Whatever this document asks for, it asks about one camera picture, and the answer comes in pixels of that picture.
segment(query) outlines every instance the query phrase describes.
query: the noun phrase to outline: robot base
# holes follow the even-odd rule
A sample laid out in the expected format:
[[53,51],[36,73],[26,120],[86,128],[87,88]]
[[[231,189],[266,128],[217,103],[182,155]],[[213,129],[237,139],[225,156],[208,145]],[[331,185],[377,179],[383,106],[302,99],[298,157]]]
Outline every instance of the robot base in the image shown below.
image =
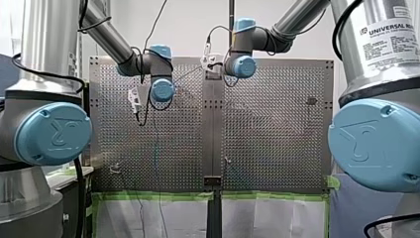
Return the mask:
[[0,173],[0,236],[60,238],[62,195],[51,191],[40,167]]
[[[420,213],[420,194],[405,194],[394,216]],[[375,229],[374,238],[419,238],[420,220],[398,221],[379,225]]]

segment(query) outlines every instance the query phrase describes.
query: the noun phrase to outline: vertical metal bar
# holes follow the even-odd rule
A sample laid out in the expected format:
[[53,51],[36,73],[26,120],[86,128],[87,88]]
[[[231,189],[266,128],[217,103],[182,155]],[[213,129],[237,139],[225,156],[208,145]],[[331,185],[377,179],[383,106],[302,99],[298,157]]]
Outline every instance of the vertical metal bar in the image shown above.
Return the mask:
[[[234,30],[235,24],[235,0],[229,0],[229,30]],[[232,34],[229,34],[229,46],[232,45]]]

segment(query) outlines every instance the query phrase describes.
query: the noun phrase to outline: pegboard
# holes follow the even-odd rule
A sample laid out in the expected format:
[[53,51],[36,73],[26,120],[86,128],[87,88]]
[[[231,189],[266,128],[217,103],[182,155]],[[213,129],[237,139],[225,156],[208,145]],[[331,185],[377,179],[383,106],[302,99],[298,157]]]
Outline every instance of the pegboard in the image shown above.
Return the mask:
[[[178,61],[175,80],[199,66],[194,59]],[[127,99],[140,79],[120,76],[108,58],[91,59],[90,72],[94,189],[202,191],[201,69],[176,82],[167,110],[150,107],[144,127]],[[145,112],[143,105],[142,122]]]
[[260,59],[225,90],[223,188],[320,193],[331,155],[332,61]]
[[204,176],[221,176],[228,190],[322,192],[330,170],[333,63],[258,64],[253,78],[230,88],[205,80],[201,69],[177,80],[199,59],[174,59],[172,104],[163,112],[151,109],[139,127],[127,91],[140,79],[118,75],[109,58],[92,58],[94,189],[202,191]]

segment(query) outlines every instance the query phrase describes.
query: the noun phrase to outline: universal robots logo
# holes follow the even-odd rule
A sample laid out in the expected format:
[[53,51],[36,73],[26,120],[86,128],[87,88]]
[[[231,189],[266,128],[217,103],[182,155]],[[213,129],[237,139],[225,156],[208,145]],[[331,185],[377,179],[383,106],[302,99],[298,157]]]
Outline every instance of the universal robots logo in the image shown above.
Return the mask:
[[368,32],[368,28],[361,29],[361,35],[364,35]]

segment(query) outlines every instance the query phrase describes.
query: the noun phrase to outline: blue joint cap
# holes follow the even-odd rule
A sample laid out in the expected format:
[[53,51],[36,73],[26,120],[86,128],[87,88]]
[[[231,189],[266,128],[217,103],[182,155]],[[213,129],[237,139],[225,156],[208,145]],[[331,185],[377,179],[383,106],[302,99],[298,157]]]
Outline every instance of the blue joint cap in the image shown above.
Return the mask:
[[392,101],[353,101],[334,117],[331,153],[355,181],[374,190],[420,191],[420,115]]
[[157,52],[164,58],[167,58],[169,60],[172,59],[172,52],[170,50],[170,47],[166,45],[152,45],[151,50]]
[[235,21],[234,33],[244,32],[256,26],[256,20],[253,18],[241,18]]
[[257,70],[257,63],[252,57],[243,56],[235,59],[234,73],[237,78],[248,78],[254,75]]
[[152,84],[152,98],[156,102],[167,102],[174,93],[173,83],[165,78],[158,79]]
[[15,152],[33,166],[59,166],[76,159],[88,145],[92,125],[79,106],[56,102],[29,115],[15,134]]

